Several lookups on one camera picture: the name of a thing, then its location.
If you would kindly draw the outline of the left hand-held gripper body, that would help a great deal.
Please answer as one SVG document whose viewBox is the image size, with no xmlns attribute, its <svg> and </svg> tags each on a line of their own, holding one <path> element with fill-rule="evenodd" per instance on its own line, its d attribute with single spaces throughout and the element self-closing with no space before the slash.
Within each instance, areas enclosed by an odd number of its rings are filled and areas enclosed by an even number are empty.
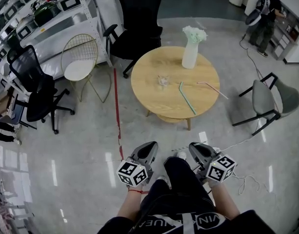
<svg viewBox="0 0 299 234">
<path fill-rule="evenodd" d="M 129 187 L 148 184 L 154 173 L 151 164 L 155 161 L 157 152 L 158 143 L 156 141 L 147 142 L 137 147 L 119 165 L 117 176 L 120 181 Z"/>
</svg>

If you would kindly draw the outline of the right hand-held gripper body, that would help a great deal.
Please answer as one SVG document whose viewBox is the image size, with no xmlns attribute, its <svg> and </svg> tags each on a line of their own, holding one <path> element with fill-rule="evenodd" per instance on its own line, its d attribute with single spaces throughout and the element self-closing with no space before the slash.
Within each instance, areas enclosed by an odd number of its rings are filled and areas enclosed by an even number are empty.
<svg viewBox="0 0 299 234">
<path fill-rule="evenodd" d="M 224 182 L 233 174 L 237 165 L 229 155 L 223 155 L 213 147 L 200 142 L 190 143 L 188 150 L 199 165 L 196 176 L 200 182 L 204 182 L 207 178 Z"/>
</svg>

